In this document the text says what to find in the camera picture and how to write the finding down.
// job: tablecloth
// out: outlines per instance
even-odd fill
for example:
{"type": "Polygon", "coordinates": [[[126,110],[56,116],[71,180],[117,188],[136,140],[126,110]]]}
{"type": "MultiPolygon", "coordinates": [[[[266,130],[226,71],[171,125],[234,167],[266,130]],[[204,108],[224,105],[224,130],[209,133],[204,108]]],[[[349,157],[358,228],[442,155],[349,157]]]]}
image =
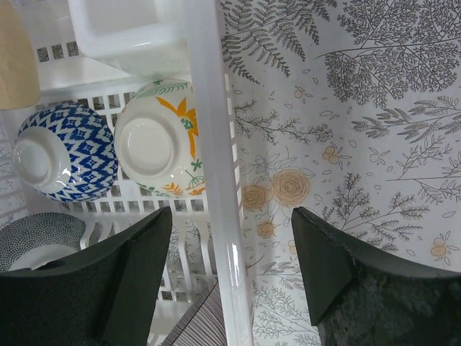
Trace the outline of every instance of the tablecloth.
{"type": "Polygon", "coordinates": [[[320,345],[294,207],[384,251],[461,270],[461,1],[217,1],[255,345],[320,345]]]}

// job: gray patterned bowl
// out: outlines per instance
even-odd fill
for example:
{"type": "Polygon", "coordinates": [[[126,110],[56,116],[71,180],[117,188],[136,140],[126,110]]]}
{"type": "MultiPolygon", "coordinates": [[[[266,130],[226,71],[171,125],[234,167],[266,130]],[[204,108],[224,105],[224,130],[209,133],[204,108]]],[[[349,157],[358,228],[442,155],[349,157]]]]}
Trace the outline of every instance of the gray patterned bowl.
{"type": "Polygon", "coordinates": [[[0,230],[0,272],[37,269],[81,250],[85,223],[64,213],[21,218],[0,230]]]}

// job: dish rack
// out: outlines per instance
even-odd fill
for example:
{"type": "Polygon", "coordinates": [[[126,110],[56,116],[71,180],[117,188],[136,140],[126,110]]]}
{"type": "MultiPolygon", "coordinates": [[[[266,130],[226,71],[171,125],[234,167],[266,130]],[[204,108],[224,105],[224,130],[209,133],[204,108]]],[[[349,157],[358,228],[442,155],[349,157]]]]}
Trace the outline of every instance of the dish rack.
{"type": "Polygon", "coordinates": [[[190,68],[206,194],[182,200],[158,198],[139,188],[119,168],[117,181],[107,195],[90,203],[48,200],[19,181],[11,165],[11,147],[19,126],[37,110],[73,100],[96,110],[113,131],[123,107],[146,80],[79,53],[67,0],[10,2],[22,18],[36,52],[42,98],[34,107],[0,110],[0,226],[33,213],[70,213],[86,222],[81,240],[84,248],[169,205],[174,218],[173,245],[177,243],[172,251],[179,261],[167,261],[164,268],[149,344],[160,345],[197,295],[219,279],[228,344],[253,345],[252,305],[241,246],[243,208],[232,90],[223,67],[219,35],[222,20],[215,1],[183,1],[188,41],[192,43],[190,68]],[[187,260],[190,229],[200,235],[200,269],[191,268],[187,260]]]}

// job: bowl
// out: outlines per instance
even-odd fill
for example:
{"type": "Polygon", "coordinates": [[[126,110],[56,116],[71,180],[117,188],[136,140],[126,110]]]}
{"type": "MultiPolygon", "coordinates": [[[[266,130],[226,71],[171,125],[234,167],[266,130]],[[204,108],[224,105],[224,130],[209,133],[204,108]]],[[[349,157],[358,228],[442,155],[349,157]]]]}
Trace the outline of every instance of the bowl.
{"type": "Polygon", "coordinates": [[[81,250],[85,223],[64,213],[21,218],[0,231],[0,272],[37,269],[81,250]]]}
{"type": "Polygon", "coordinates": [[[19,178],[60,202],[103,196],[117,177],[113,136],[87,106],[64,102],[28,117],[12,154],[19,178]]]}
{"type": "Polygon", "coordinates": [[[117,121],[115,152],[126,175],[153,195],[205,191],[192,85],[163,79],[139,90],[117,121]]]}

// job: beige cup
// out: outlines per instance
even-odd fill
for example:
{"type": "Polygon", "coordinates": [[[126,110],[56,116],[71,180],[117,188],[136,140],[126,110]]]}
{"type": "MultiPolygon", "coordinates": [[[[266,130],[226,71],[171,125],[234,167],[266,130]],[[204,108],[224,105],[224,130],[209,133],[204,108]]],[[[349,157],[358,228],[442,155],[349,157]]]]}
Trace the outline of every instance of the beige cup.
{"type": "Polygon", "coordinates": [[[0,0],[0,110],[32,106],[40,99],[34,51],[8,0],[0,0]]]}

